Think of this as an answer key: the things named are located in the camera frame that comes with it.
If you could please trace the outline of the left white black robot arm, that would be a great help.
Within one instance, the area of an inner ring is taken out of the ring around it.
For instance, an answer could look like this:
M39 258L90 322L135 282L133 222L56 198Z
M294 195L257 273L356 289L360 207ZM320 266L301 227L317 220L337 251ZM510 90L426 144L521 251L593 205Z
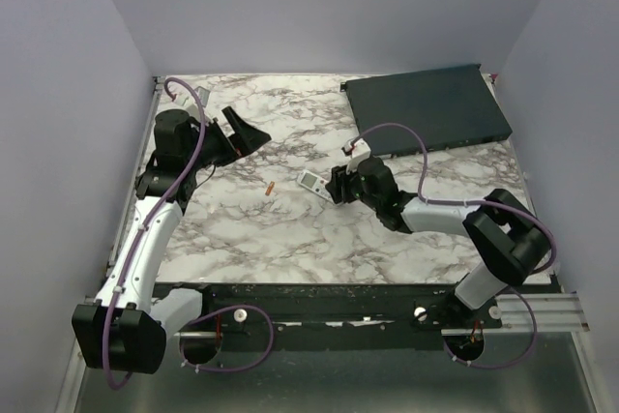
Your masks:
M197 172L232 164L271 140L232 107L222 113L232 134L183 109L156 116L155 149L135 183L126 241L93 302L78 305L72 317L88 368L152 374L178 331L186 325L202 331L213 323L215 309L198 291L176 288L158 302L153 292L168 242L196 190Z

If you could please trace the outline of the white remote control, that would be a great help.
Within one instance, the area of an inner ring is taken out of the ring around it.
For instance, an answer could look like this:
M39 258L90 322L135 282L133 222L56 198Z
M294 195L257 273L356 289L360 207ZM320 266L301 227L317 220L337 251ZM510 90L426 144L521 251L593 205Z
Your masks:
M304 169L297 177L297 184L305 190L332 202L333 198L326 189L328 181L323 177Z

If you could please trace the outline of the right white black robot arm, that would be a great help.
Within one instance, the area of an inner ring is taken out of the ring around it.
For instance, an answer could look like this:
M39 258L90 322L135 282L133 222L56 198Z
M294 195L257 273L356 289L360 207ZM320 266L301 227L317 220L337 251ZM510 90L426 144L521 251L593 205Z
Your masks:
M437 232L472 242L481 263L456 285L444 307L447 320L459 328L477 320L480 307L499 292L539 272L543 258L556 254L547 228L504 189L481 200L423 200L400 189L391 169L371 156L354 169L334 167L326 191L336 204L364 203L389 230Z

